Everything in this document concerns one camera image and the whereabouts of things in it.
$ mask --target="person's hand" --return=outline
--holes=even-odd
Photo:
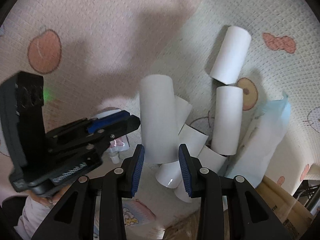
[[[55,205],[60,200],[60,198],[63,196],[63,194],[65,194],[66,191],[70,188],[70,186],[71,185],[66,185],[65,187],[63,187],[51,199],[39,197],[36,194],[34,194],[31,190],[28,190],[28,194],[34,201],[36,201],[44,206],[50,207],[52,205]]]

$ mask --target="toilet paper roll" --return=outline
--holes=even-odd
[[[227,157],[217,154],[207,146],[202,148],[197,158],[201,162],[202,167],[208,168],[215,173],[221,169],[227,159]]]
[[[176,104],[170,77],[150,75],[141,80],[140,120],[145,162],[162,164],[177,161]]]
[[[245,29],[229,27],[210,76],[226,85],[236,83],[250,42],[251,36]]]
[[[207,135],[185,124],[179,133],[179,144],[185,143],[190,156],[197,157],[207,138]],[[179,161],[162,164],[156,173],[156,179],[165,187],[176,188],[182,181]]]
[[[238,87],[217,88],[211,149],[220,155],[236,154],[241,119],[243,91]]]
[[[176,189],[174,189],[174,194],[177,196],[177,198],[181,199],[184,202],[187,202],[187,203],[192,202],[192,198],[189,197],[188,193],[184,188],[183,181],[181,181],[179,186]]]
[[[192,110],[192,104],[178,96],[175,96],[174,98],[176,103],[177,127],[179,133]]]
[[[207,146],[204,146],[202,148],[197,158],[201,162],[202,167],[208,168],[209,170],[212,170],[215,173],[217,173],[221,169],[221,167],[227,159],[227,157],[215,153]],[[188,193],[184,188],[183,181],[180,182],[179,186],[174,190],[174,193],[182,201],[187,203],[192,202],[192,198],[188,196]]]

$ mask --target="textured mat surface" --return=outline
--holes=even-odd
[[[259,103],[289,95],[289,129],[267,176],[293,193],[304,178],[320,179],[320,24],[304,0],[18,0],[0,37],[0,81],[18,70],[44,75],[47,130],[108,106],[139,115],[139,80],[150,73],[171,76],[175,93],[193,104],[187,123],[208,112],[211,120],[218,83],[207,73],[229,25],[252,35],[240,75],[254,84],[242,135]],[[129,140],[140,143],[140,131]],[[106,161],[92,176],[111,168]],[[157,183],[157,168],[145,165],[137,193],[157,217],[156,226],[135,227],[148,239],[199,205]]]

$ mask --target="peach print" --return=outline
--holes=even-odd
[[[29,64],[38,73],[51,73],[59,66],[60,59],[61,42],[55,31],[47,30],[30,42],[28,48]]]
[[[307,175],[308,171],[309,171],[309,164],[307,164],[307,165],[305,166],[305,168],[304,168],[304,170],[303,170],[303,172],[302,172],[302,174],[301,174],[300,181],[303,181],[303,179],[304,179],[304,177]]]
[[[277,181],[277,185],[279,185],[279,186],[281,187],[282,184],[284,183],[284,181],[285,181],[284,176],[281,176],[281,177],[278,179],[278,181]]]
[[[296,51],[296,43],[293,38],[288,36],[275,37],[270,33],[263,33],[262,37],[267,47],[271,50],[284,49],[291,54]]]

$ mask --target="plastic bag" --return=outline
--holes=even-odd
[[[290,112],[286,94],[283,99],[269,101],[257,109],[238,153],[228,166],[226,177],[242,175],[253,187],[260,184],[276,147],[287,131]]]

